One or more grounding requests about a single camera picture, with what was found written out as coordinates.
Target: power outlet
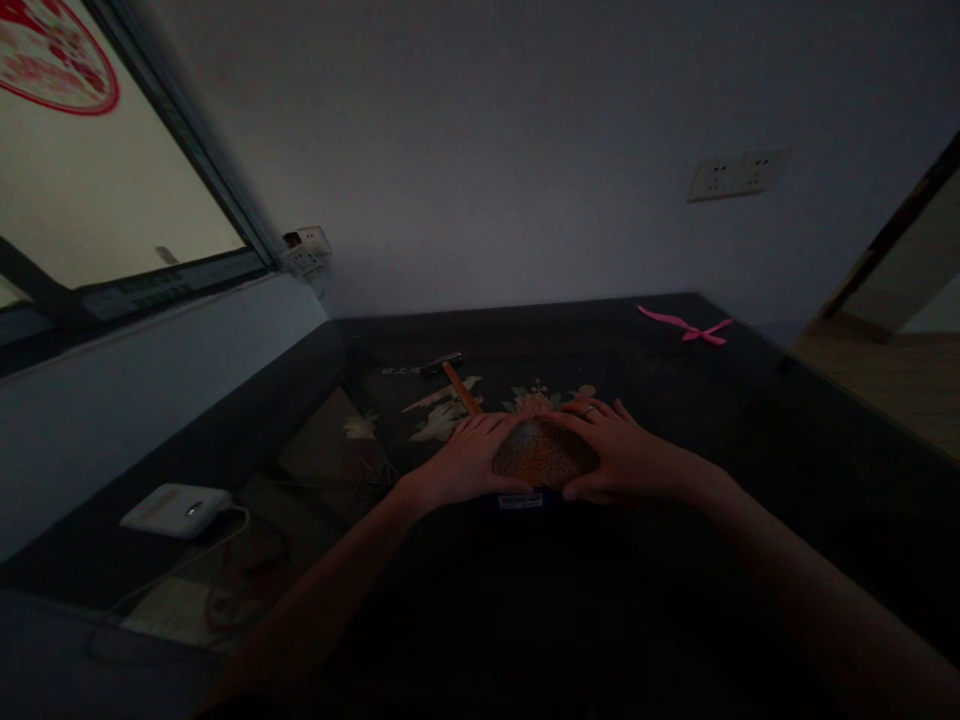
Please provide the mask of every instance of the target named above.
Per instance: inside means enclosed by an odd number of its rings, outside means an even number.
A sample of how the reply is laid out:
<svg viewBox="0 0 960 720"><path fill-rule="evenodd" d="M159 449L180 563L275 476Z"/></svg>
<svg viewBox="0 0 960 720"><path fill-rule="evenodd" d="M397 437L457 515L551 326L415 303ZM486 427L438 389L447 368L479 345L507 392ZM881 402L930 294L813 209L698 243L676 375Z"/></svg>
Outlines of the power outlet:
<svg viewBox="0 0 960 720"><path fill-rule="evenodd" d="M314 270L323 268L320 258L314 255L306 245L297 245L280 256L284 267L297 277L303 277Z"/></svg>
<svg viewBox="0 0 960 720"><path fill-rule="evenodd" d="M786 160L786 150L758 150L746 153L739 162L733 185L735 195L755 195L773 187Z"/></svg>
<svg viewBox="0 0 960 720"><path fill-rule="evenodd" d="M701 160L693 176L687 202L716 200L733 194L738 163L735 158Z"/></svg>
<svg viewBox="0 0 960 720"><path fill-rule="evenodd" d="M327 236L323 232L323 228L319 225L308 228L297 228L297 235L300 236L300 241L307 246L307 249L317 257L323 257L324 255L333 253L333 250L330 248L330 243L327 242Z"/></svg>

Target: left hand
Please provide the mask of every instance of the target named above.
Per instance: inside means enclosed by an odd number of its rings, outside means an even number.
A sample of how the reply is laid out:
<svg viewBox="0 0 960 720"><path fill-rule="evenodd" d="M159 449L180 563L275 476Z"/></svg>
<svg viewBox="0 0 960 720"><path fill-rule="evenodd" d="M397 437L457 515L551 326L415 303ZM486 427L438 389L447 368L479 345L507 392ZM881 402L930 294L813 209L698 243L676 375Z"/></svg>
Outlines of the left hand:
<svg viewBox="0 0 960 720"><path fill-rule="evenodd" d="M490 493L528 493L522 480L494 475L491 469L500 443L520 422L509 413L464 418L440 452L401 478L403 493L426 514L431 510Z"/></svg>

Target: window frame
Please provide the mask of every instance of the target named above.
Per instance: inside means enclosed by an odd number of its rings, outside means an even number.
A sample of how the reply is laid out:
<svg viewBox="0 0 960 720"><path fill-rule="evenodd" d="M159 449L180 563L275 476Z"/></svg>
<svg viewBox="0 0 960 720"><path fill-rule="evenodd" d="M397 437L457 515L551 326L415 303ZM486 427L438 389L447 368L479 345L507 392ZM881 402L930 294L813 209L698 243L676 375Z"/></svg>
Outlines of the window frame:
<svg viewBox="0 0 960 720"><path fill-rule="evenodd" d="M0 236L0 275L30 298L0 308L0 378L278 268L271 233L175 82L157 40L122 0L81 2L245 247L70 289ZM181 282L183 275L190 281ZM18 336L31 327L32 334Z"/></svg>

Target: red circular logo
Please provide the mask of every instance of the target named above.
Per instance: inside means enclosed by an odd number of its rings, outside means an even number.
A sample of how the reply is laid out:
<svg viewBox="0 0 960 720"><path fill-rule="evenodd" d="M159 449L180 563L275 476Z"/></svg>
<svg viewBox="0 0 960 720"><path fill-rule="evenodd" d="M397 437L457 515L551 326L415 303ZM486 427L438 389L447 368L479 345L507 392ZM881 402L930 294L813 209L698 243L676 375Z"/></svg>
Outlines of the red circular logo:
<svg viewBox="0 0 960 720"><path fill-rule="evenodd" d="M110 61L62 0L0 0L0 88L74 115L120 100Z"/></svg>

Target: pink ribbon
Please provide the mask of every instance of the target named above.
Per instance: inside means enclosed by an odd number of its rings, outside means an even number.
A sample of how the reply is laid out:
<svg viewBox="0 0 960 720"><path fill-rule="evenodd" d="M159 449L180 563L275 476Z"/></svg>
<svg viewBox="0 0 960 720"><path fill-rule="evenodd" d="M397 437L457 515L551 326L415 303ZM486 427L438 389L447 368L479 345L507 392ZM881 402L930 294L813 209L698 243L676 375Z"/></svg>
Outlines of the pink ribbon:
<svg viewBox="0 0 960 720"><path fill-rule="evenodd" d="M709 330L697 330L695 327L691 327L690 325L687 325L687 323L685 323L683 320L676 317L675 315L661 315L660 313L652 313L640 305L637 305L637 310L642 312L651 320L656 320L657 322L665 322L665 323L669 323L670 325L676 325L677 327L682 327L684 330L687 331L686 333L684 333L684 336L683 336L684 342L691 342L692 340L701 338L702 340L706 340L711 345L726 345L727 344L726 340L724 340L723 338L714 337L713 333L715 333L717 330L720 330L721 328L725 328L727 325L733 322L732 318L727 318L722 323L718 323L717 325L714 325Z"/></svg>

